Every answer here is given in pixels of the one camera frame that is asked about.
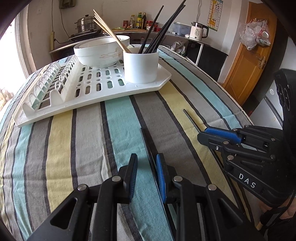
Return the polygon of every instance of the blue gripper pad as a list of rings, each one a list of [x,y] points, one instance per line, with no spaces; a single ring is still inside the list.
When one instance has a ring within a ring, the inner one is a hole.
[[[232,144],[240,144],[242,139],[234,131],[227,131],[219,128],[208,127],[205,129],[205,133],[224,137],[229,140]]]
[[[134,164],[133,164],[133,170],[132,170],[132,173],[131,173],[131,180],[130,180],[130,185],[129,185],[130,200],[133,199],[133,195],[135,193],[135,185],[136,185],[136,178],[137,178],[137,169],[138,169],[138,159],[137,159],[137,161],[134,162]]]
[[[163,169],[162,169],[159,154],[157,154],[156,156],[156,170],[157,170],[157,176],[158,176],[159,193],[160,193],[161,201],[165,203],[166,202],[165,178],[163,176]]]

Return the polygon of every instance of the chopstick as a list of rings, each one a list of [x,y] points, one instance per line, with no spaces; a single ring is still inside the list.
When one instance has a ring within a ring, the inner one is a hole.
[[[149,37],[149,35],[150,35],[150,33],[151,33],[152,29],[153,29],[153,26],[154,26],[154,24],[155,24],[155,22],[156,22],[156,20],[157,20],[157,18],[158,18],[158,16],[159,16],[161,10],[163,9],[163,7],[164,7],[164,6],[162,5],[162,7],[160,8],[158,14],[156,15],[155,19],[153,20],[152,26],[151,26],[151,28],[150,28],[149,31],[148,31],[148,34],[147,34],[147,36],[146,36],[146,39],[144,40],[144,42],[143,42],[143,44],[142,44],[142,46],[141,46],[141,48],[140,48],[140,50],[139,50],[139,53],[142,53],[142,52],[143,52],[143,50],[144,50],[144,48],[145,48],[145,45],[146,45],[146,42],[147,42],[147,39],[148,39],[148,37]]]
[[[95,13],[95,18],[97,19],[96,24],[100,23],[99,26],[106,31],[109,35],[111,35],[116,42],[119,44],[119,46],[122,48],[122,50],[126,53],[131,53],[128,48],[118,39],[118,37],[116,36],[116,34],[113,33],[113,31],[110,29],[110,27],[105,23],[105,21],[100,17],[100,15],[97,13],[97,11],[95,9],[93,9],[94,13]]]
[[[149,47],[146,49],[145,53],[153,53],[153,52],[155,52],[155,50],[157,50],[157,48],[160,45],[162,39],[164,38],[165,33],[167,32],[168,28],[170,27],[172,22],[175,20],[175,18],[179,15],[179,13],[182,11],[182,9],[185,7],[185,5],[184,5],[185,1],[186,0],[182,1],[182,3],[177,8],[177,10],[174,12],[174,14],[164,24],[163,28],[158,32],[157,36],[152,41],[152,43],[149,45]]]

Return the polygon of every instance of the striped tablecloth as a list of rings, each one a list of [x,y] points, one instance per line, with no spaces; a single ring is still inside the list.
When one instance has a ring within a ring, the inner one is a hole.
[[[219,155],[197,141],[197,131],[250,124],[245,112],[212,79],[160,47],[159,63],[172,74],[159,91],[126,96],[64,112],[18,128],[12,114],[35,78],[13,98],[0,123],[0,211],[16,240],[26,240],[79,184],[101,184],[138,155],[133,201],[118,206],[118,240],[172,240],[150,170],[140,127],[152,154],[194,184],[216,184],[252,220],[253,196],[222,172]]]

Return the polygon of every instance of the plastic storage box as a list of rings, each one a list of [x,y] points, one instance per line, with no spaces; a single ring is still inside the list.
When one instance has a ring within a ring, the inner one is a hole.
[[[186,34],[190,34],[190,30],[191,30],[191,25],[179,23],[179,22],[174,22],[173,31],[177,35],[185,36]]]

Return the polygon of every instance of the eye chart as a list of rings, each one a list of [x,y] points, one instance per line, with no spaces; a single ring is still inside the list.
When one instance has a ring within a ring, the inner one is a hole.
[[[222,5],[222,0],[211,0],[207,26],[212,30],[218,31],[220,17],[222,13]]]

